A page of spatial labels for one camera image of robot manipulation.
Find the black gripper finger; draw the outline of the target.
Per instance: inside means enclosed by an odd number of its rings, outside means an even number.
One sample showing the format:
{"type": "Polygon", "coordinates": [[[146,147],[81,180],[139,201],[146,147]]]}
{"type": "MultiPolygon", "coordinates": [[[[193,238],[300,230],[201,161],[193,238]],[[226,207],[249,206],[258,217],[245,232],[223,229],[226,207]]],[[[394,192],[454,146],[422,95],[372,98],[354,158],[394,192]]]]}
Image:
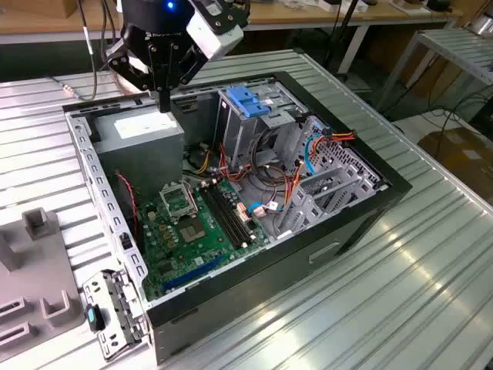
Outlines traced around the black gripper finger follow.
{"type": "Polygon", "coordinates": [[[141,91],[149,91],[161,113],[165,112],[165,92],[155,82],[152,72],[143,72],[130,63],[129,50],[123,39],[106,50],[106,61],[110,69],[141,91]]]}
{"type": "Polygon", "coordinates": [[[165,111],[170,111],[170,93],[180,85],[186,85],[204,66],[204,54],[192,44],[188,49],[172,44],[169,50],[165,89],[165,111]]]}

